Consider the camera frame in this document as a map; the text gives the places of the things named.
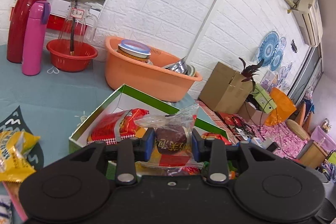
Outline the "red snack packet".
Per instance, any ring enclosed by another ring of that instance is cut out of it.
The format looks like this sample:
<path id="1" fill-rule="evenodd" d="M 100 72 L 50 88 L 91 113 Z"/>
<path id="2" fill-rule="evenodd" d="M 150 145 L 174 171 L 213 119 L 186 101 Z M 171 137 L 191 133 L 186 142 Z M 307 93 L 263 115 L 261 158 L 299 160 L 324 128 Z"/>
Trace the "red snack packet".
<path id="1" fill-rule="evenodd" d="M 225 145 L 232 145 L 232 143 L 226 137 L 224 137 L 221 134 L 207 132 L 207 133 L 204 133 L 203 135 L 201 135 L 201 138 L 202 139 L 207 139 L 207 140 L 218 139 L 218 140 L 223 141 Z"/>

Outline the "large red checkered snack bag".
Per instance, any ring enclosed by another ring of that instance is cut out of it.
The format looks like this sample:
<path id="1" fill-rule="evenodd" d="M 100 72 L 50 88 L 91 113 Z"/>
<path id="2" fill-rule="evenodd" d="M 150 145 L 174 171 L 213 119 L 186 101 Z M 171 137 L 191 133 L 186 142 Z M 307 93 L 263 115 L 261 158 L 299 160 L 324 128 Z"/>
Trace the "large red checkered snack bag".
<path id="1" fill-rule="evenodd" d="M 107 145 L 117 144 L 123 139 L 141 138 L 146 128 L 139 127 L 135 120 L 149 114 L 149 110 L 135 108 L 104 116 L 88 136 L 87 143 L 104 141 Z"/>

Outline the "brown cake clear packet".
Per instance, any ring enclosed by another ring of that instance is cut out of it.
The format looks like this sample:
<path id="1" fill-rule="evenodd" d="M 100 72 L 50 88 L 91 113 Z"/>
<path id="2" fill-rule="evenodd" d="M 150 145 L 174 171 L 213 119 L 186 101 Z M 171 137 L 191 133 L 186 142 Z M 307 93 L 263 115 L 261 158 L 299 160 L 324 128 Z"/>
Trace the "brown cake clear packet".
<path id="1" fill-rule="evenodd" d="M 203 164 L 194 160 L 191 144 L 198 110 L 199 104 L 195 103 L 175 114 L 148 114 L 135 120 L 135 124 L 139 127 L 153 128 L 155 131 L 155 145 L 151 158 L 142 164 L 149 168 L 201 169 Z"/>

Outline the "yellow snack packet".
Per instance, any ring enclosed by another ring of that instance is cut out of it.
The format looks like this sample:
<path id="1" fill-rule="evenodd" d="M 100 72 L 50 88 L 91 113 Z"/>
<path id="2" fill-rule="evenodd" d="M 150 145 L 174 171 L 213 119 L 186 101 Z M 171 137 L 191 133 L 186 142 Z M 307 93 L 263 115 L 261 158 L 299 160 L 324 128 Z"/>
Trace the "yellow snack packet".
<path id="1" fill-rule="evenodd" d="M 26 159 L 40 140 L 25 131 L 1 132 L 1 182 L 23 182 L 35 172 Z"/>

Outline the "pink peanut snack bag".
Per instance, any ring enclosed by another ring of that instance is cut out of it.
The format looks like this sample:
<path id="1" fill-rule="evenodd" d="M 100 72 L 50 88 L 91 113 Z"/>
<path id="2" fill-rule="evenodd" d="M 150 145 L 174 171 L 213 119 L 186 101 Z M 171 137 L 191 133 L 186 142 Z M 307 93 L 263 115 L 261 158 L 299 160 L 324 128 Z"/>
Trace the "pink peanut snack bag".
<path id="1" fill-rule="evenodd" d="M 20 219 L 23 222 L 25 222 L 28 218 L 19 200 L 19 188 L 22 183 L 21 182 L 3 182 L 2 184 L 5 187 Z"/>

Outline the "green cardboard box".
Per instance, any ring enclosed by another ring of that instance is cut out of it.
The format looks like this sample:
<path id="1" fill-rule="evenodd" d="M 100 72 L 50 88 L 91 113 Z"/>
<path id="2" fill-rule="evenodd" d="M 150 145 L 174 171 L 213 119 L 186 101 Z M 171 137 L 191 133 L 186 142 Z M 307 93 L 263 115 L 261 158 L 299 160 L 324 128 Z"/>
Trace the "green cardboard box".
<path id="1" fill-rule="evenodd" d="M 201 111 L 198 102 L 177 109 L 122 85 L 77 127 L 69 138 L 69 151 L 99 140 L 114 145 L 124 139 L 141 138 L 147 129 L 154 128 L 154 147 L 147 153 L 149 158 L 138 160 L 135 165 L 138 176 L 200 174 L 207 163 L 194 159 L 192 134 L 230 144 L 226 131 L 202 120 Z"/>

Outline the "green small box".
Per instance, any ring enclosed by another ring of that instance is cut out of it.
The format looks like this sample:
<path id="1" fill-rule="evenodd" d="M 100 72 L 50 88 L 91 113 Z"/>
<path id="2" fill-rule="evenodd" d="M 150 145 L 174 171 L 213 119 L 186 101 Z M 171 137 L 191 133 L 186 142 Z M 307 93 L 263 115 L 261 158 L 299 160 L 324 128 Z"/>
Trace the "green small box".
<path id="1" fill-rule="evenodd" d="M 267 93 L 267 91 L 260 85 L 256 84 L 255 89 L 251 93 L 253 98 L 259 104 L 261 110 L 266 114 L 271 113 L 277 108 L 274 99 Z"/>

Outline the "orange plastic basin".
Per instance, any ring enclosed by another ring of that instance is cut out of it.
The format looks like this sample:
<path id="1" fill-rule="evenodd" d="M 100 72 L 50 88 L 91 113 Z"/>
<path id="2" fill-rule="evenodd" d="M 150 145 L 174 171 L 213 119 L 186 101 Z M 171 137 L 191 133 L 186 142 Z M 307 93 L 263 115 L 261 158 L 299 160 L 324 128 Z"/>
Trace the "orange plastic basin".
<path id="1" fill-rule="evenodd" d="M 117 36 L 105 38 L 105 79 L 114 90 L 126 84 L 159 100 L 178 102 L 195 82 L 203 79 L 198 72 L 188 76 L 165 69 L 165 65 L 176 63 L 179 57 L 154 47 L 150 49 L 149 64 L 124 56 L 117 52 L 122 39 Z"/>

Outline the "dark purple plant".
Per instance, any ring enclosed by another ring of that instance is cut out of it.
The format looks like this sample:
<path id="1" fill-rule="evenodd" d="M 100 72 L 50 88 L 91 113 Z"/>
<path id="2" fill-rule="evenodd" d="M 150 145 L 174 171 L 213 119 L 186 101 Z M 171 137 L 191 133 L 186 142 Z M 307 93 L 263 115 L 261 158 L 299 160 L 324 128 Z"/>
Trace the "dark purple plant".
<path id="1" fill-rule="evenodd" d="M 257 71 L 262 67 L 262 65 L 264 64 L 264 59 L 261 59 L 261 61 L 259 61 L 257 64 L 252 64 L 252 65 L 248 65 L 246 66 L 246 62 L 239 57 L 239 60 L 242 62 L 244 69 L 241 71 L 241 75 L 244 77 L 244 79 L 242 79 L 242 82 L 252 82 L 252 91 L 254 91 L 256 83 L 254 81 L 254 75 L 257 75 Z"/>

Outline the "steel bowl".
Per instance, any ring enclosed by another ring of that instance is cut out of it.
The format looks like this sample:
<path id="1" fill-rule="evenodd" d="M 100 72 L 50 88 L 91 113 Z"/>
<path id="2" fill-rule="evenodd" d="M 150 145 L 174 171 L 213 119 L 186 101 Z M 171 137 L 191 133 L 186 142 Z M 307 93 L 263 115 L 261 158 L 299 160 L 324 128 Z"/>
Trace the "steel bowl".
<path id="1" fill-rule="evenodd" d="M 164 69 L 177 72 L 183 75 L 194 77 L 196 69 L 192 65 L 188 65 L 186 62 L 187 57 L 180 59 L 178 62 L 164 66 Z"/>

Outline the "blue lidded tin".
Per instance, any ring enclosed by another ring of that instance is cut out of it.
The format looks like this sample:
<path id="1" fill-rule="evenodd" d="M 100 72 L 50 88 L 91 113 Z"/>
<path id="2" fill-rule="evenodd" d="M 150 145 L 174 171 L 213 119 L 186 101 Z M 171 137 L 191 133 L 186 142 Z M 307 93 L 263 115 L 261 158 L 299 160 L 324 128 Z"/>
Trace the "blue lidded tin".
<path id="1" fill-rule="evenodd" d="M 118 44 L 116 51 L 126 57 L 143 63 L 149 63 L 151 57 L 150 48 L 147 45 L 134 40 L 123 39 Z"/>

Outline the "red plastic basket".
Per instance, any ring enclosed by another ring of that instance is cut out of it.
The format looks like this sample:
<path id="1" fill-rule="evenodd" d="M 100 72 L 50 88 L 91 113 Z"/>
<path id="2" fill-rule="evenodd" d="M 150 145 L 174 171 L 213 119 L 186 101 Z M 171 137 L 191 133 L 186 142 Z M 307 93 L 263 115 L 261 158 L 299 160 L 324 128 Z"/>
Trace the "red plastic basket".
<path id="1" fill-rule="evenodd" d="M 95 47 L 78 41 L 75 41 L 75 50 L 71 54 L 70 40 L 66 39 L 51 40 L 47 43 L 46 48 L 50 52 L 52 65 L 64 72 L 83 71 L 98 56 Z"/>

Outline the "pink thermos bottle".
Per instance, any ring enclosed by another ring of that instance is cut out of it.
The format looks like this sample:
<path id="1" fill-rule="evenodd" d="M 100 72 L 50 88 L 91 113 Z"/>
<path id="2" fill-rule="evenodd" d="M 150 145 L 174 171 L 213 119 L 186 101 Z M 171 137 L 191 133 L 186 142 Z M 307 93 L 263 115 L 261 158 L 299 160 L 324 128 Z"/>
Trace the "pink thermos bottle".
<path id="1" fill-rule="evenodd" d="M 51 6 L 47 1 L 36 1 L 30 10 L 23 45 L 22 73 L 38 75 L 41 71 L 43 44 Z"/>

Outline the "air conditioner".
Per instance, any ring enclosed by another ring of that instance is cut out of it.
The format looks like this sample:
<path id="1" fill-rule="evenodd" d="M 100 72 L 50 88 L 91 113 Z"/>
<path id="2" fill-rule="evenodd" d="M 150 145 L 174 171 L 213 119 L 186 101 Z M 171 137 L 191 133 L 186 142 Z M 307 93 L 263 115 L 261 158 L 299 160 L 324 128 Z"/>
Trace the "air conditioner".
<path id="1" fill-rule="evenodd" d="M 323 37 L 318 0 L 293 0 L 288 12 L 293 12 L 304 42 L 312 48 L 318 47 Z"/>

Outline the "blue decorative wall plates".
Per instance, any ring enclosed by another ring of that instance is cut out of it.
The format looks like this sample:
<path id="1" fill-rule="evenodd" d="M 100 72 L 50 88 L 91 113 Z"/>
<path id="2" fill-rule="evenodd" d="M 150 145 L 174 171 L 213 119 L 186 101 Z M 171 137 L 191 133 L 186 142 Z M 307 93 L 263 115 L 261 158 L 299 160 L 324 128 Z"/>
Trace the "blue decorative wall plates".
<path id="1" fill-rule="evenodd" d="M 280 37 L 276 31 L 269 32 L 257 48 L 253 61 L 264 60 L 262 67 L 276 76 L 276 84 L 280 84 L 288 77 L 293 62 L 285 62 L 286 38 Z"/>

